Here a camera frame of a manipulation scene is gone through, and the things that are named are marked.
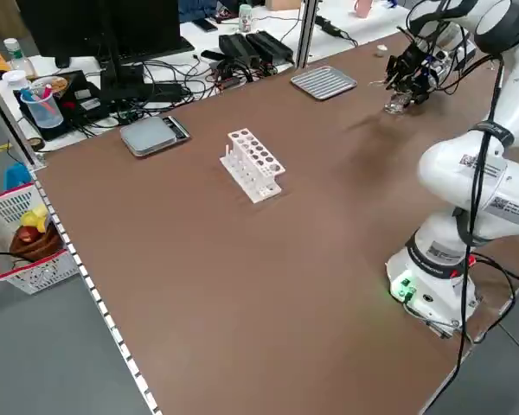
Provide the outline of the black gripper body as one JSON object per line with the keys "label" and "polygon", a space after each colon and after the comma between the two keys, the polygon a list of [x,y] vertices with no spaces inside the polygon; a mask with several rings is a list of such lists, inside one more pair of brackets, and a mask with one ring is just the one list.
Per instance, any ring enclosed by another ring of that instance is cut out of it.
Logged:
{"label": "black gripper body", "polygon": [[411,43],[398,57],[399,73],[415,73],[427,57],[427,52],[416,43]]}
{"label": "black gripper body", "polygon": [[439,76],[433,69],[424,68],[413,80],[413,102],[423,104],[439,86]]}

